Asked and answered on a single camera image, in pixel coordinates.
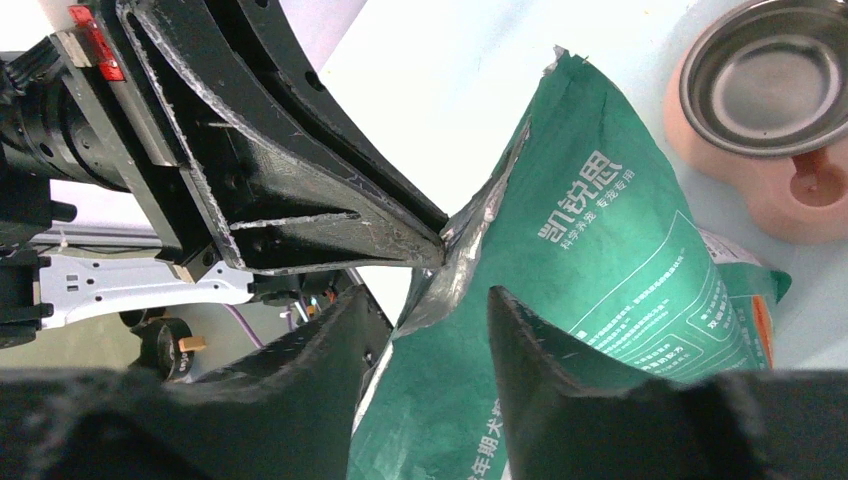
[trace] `purple cable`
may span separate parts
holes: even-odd
[[[259,337],[256,336],[256,332],[254,332],[253,329],[250,328],[250,325],[247,324],[247,320],[244,319],[244,316],[236,310],[236,307],[227,305],[226,303],[222,303],[221,305],[223,305],[224,308],[226,308],[227,311],[235,317],[236,321],[238,321],[239,325],[241,325],[241,328],[244,329],[244,333],[250,337],[250,341],[253,342],[253,345],[256,346],[256,348],[262,348],[262,341],[259,340]]]
[[[294,321],[291,319],[291,317],[292,317],[291,307],[288,307],[288,308],[289,308],[288,311],[286,311],[286,320],[289,323],[289,332],[293,332],[294,329],[297,328],[297,327],[294,326]]]

